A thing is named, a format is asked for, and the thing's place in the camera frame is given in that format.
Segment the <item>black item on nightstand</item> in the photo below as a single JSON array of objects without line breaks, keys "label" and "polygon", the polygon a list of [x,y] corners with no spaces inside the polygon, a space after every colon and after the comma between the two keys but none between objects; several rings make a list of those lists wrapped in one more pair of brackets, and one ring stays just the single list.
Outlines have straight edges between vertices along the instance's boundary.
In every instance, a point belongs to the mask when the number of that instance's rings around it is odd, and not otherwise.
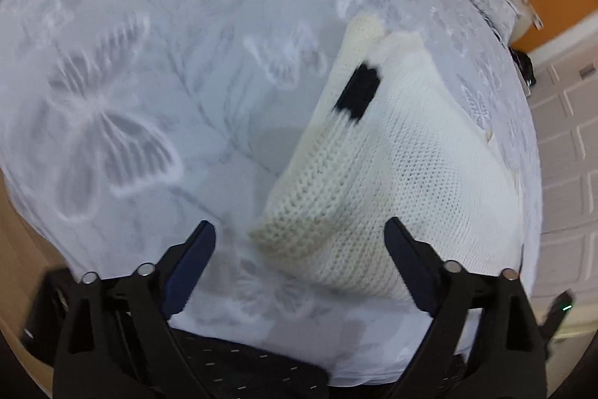
[{"label": "black item on nightstand", "polygon": [[537,81],[535,78],[532,61],[527,53],[522,52],[522,50],[515,50],[512,47],[509,47],[509,53],[527,86],[534,86]]}]

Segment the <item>white wardrobe doors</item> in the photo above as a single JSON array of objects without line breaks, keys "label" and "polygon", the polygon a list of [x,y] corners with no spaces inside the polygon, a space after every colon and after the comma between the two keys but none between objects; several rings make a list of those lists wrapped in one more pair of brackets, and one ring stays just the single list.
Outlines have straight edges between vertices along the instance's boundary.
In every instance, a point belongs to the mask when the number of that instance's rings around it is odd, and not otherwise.
[{"label": "white wardrobe doors", "polygon": [[542,316],[569,289],[558,332],[597,329],[597,49],[578,46],[536,71],[528,98],[541,167],[542,227],[533,308]]}]

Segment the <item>grey butterfly bedspread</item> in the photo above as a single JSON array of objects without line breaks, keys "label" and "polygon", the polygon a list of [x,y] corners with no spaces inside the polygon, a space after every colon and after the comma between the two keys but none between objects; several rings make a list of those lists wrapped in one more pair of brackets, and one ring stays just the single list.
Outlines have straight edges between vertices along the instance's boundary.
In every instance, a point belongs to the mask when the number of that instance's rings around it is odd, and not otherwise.
[{"label": "grey butterfly bedspread", "polygon": [[122,276],[202,220],[214,257],[176,328],[322,366],[336,386],[398,378],[429,325],[406,301],[309,286],[249,231],[288,166],[350,20],[424,40],[455,101],[517,176],[525,289],[541,183],[507,46],[469,0],[1,0],[1,168],[72,271]]}]

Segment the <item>red white black knit sweater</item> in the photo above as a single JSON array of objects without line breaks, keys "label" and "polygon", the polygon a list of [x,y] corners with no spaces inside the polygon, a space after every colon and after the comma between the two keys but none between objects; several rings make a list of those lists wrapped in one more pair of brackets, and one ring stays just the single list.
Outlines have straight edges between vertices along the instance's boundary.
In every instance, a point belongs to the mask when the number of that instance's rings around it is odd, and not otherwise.
[{"label": "red white black knit sweater", "polygon": [[297,279],[403,300],[384,244],[394,218],[469,270],[520,261],[519,182],[493,133],[455,101],[417,33],[387,33],[363,14],[250,237]]}]

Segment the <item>black dotted trousers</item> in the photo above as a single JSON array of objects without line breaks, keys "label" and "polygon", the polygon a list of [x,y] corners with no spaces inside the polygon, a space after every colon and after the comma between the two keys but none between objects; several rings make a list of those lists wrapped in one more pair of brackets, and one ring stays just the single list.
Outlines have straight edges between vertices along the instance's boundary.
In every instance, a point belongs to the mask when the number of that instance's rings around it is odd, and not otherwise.
[{"label": "black dotted trousers", "polygon": [[[96,277],[100,279],[87,272],[82,279]],[[24,348],[52,368],[53,385],[61,330],[69,312],[67,289],[82,279],[74,279],[66,268],[48,271],[21,332]],[[389,385],[335,388],[330,386],[329,374],[310,363],[171,329],[208,394],[205,398],[386,398],[391,389]]]}]

